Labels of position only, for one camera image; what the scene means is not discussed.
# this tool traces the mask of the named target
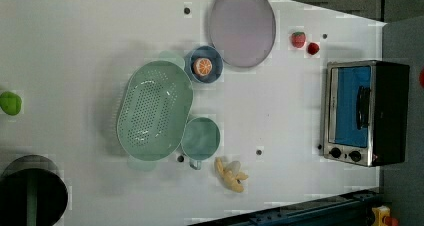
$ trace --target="small blue bowl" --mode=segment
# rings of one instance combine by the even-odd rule
[[[207,58],[212,63],[212,71],[204,76],[200,77],[194,73],[193,64],[198,58]],[[184,71],[190,77],[191,80],[198,83],[213,83],[215,82],[222,73],[224,62],[222,61],[221,55],[211,46],[200,46],[195,48],[187,54],[185,59]]]

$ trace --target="toaster oven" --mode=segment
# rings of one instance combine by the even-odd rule
[[[329,63],[324,157],[362,166],[405,160],[409,66]]]

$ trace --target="toaster oven window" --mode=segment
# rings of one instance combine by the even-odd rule
[[[335,79],[337,100],[334,143],[366,148],[368,144],[368,113],[371,67],[337,68]]]

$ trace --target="toaster oven door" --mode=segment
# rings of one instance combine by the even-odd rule
[[[369,66],[331,70],[330,143],[367,147],[370,87]]]

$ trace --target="small black speck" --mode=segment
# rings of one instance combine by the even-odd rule
[[[184,162],[184,156],[182,155],[178,156],[177,161],[180,163]]]

